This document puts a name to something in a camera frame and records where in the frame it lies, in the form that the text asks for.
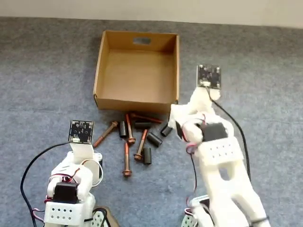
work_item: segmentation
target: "circuit board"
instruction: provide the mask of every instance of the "circuit board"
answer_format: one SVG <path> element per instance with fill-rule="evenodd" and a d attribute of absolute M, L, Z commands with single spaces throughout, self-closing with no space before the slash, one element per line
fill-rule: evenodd
<path fill-rule="evenodd" d="M 86 121 L 71 121 L 69 141 L 73 138 L 78 138 L 80 141 L 78 143 L 91 144 L 91 139 L 93 135 L 94 122 Z"/>
<path fill-rule="evenodd" d="M 209 64 L 198 65 L 197 86 L 221 89 L 221 68 Z"/>

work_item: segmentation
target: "3d printed robot arm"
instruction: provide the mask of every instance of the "3d printed robot arm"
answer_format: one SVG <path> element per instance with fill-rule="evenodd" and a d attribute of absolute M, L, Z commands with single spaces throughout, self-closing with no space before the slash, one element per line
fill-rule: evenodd
<path fill-rule="evenodd" d="M 51 172 L 45 200 L 45 227 L 90 227 L 95 197 L 103 178 L 102 155 L 91 145 L 93 122 L 72 121 L 72 151 Z"/>
<path fill-rule="evenodd" d="M 180 138 L 196 144 L 195 156 L 210 201 L 210 215 L 197 200 L 191 201 L 199 226 L 248 227 L 250 223 L 270 227 L 261 200 L 251 186 L 233 126 L 214 113 L 206 88 L 197 87 L 188 104 L 172 105 L 169 126 L 177 130 Z M 222 179 L 220 168 L 227 170 L 228 181 Z"/>

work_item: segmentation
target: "black cable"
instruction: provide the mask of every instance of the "black cable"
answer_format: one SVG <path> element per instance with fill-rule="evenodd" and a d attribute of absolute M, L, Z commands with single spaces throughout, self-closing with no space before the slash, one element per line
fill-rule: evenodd
<path fill-rule="evenodd" d="M 51 147 L 45 149 L 45 150 L 42 151 L 40 154 L 38 154 L 37 156 L 35 156 L 33 160 L 31 160 L 31 162 L 28 164 L 27 168 L 25 169 L 25 171 L 24 171 L 24 173 L 23 173 L 23 176 L 22 176 L 22 179 L 21 179 L 21 183 L 20 183 L 20 191 L 21 191 L 21 195 L 22 195 L 22 197 L 23 197 L 23 199 L 24 199 L 24 201 L 25 201 L 25 203 L 27 204 L 27 207 L 28 207 L 28 209 L 29 209 L 30 216 L 31 216 L 31 218 L 32 218 L 32 222 L 33 222 L 33 226 L 34 226 L 34 227 L 37 227 L 37 223 L 36 223 L 36 219 L 35 219 L 34 214 L 33 214 L 33 208 L 32 208 L 32 206 L 30 205 L 30 202 L 28 201 L 28 199 L 27 199 L 27 197 L 26 197 L 26 195 L 25 195 L 25 193 L 24 193 L 24 189 L 23 189 L 24 180 L 25 180 L 25 178 L 26 178 L 26 176 L 27 176 L 27 173 L 28 173 L 30 167 L 33 165 L 33 163 L 34 163 L 41 155 L 43 155 L 44 153 L 46 153 L 47 151 L 49 151 L 49 150 L 51 150 L 51 149 L 53 149 L 53 148 L 55 148 L 55 147 L 62 146 L 62 145 L 68 144 L 68 143 L 70 143 L 70 142 L 60 143 L 60 144 L 53 145 L 53 146 L 51 146 Z"/>
<path fill-rule="evenodd" d="M 210 96 L 210 90 L 209 88 L 207 87 L 206 88 L 207 90 L 207 93 L 208 93 L 208 96 L 209 96 L 209 99 L 217 106 L 219 107 L 224 113 L 226 113 L 227 116 L 230 117 L 230 119 L 235 123 L 235 125 L 238 127 L 239 131 L 240 131 L 240 134 L 242 136 L 242 140 L 243 140 L 243 145 L 244 145 L 244 152 L 245 152 L 245 159 L 246 159 L 246 168 L 247 168 L 247 175 L 248 175 L 248 178 L 250 179 L 251 181 L 251 177 L 250 177 L 250 158 L 249 158 L 249 155 L 248 155 L 248 150 L 247 150 L 247 145 L 246 145 L 246 139 L 245 139 L 245 136 L 244 136 L 244 132 L 241 128 L 241 126 L 238 124 L 238 122 L 226 111 L 224 110 L 224 108 L 218 104 L 216 101 L 214 101 L 211 96 Z"/>

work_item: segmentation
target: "white wall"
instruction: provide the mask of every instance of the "white wall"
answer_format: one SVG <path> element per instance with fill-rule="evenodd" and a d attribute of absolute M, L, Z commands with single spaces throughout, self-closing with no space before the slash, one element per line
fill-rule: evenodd
<path fill-rule="evenodd" d="M 303 1 L 0 0 L 0 16 L 167 20 L 303 28 Z"/>

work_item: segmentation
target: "rusty bolt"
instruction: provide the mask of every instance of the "rusty bolt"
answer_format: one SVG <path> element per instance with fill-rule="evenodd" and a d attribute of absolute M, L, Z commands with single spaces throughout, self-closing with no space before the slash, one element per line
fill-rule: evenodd
<path fill-rule="evenodd" d="M 108 136 L 108 134 L 117 126 L 118 122 L 112 122 L 111 126 L 97 139 L 93 147 L 96 148 L 97 146 L 99 146 L 99 144 L 105 139 L 105 137 Z"/>
<path fill-rule="evenodd" d="M 127 142 L 125 143 L 125 169 L 123 171 L 123 176 L 125 177 L 130 177 L 132 175 L 132 171 L 129 169 L 129 155 L 128 155 L 128 144 Z"/>
<path fill-rule="evenodd" d="M 141 142 L 140 142 L 140 145 L 139 145 L 138 150 L 137 150 L 137 153 L 134 154 L 134 158 L 137 161 L 141 161 L 141 159 L 142 159 L 141 152 L 142 152 L 143 145 L 144 145 L 144 142 L 145 142 L 145 139 L 146 139 L 146 134 L 147 134 L 147 129 L 144 129 L 144 131 L 142 133 L 142 137 L 141 137 Z"/>
<path fill-rule="evenodd" d="M 144 119 L 144 120 L 148 120 L 150 122 L 159 123 L 159 124 L 162 123 L 162 121 L 159 120 L 159 119 L 157 119 L 157 118 L 142 116 L 142 115 L 138 115 L 136 113 L 131 113 L 131 117 L 133 117 L 133 118 L 139 118 L 139 119 Z"/>
<path fill-rule="evenodd" d="M 132 132 L 132 125 L 131 121 L 129 119 L 129 114 L 126 114 L 126 123 L 127 123 L 127 129 L 128 129 L 128 140 L 127 143 L 129 146 L 133 145 L 136 142 L 136 138 L 133 137 L 133 132 Z"/>

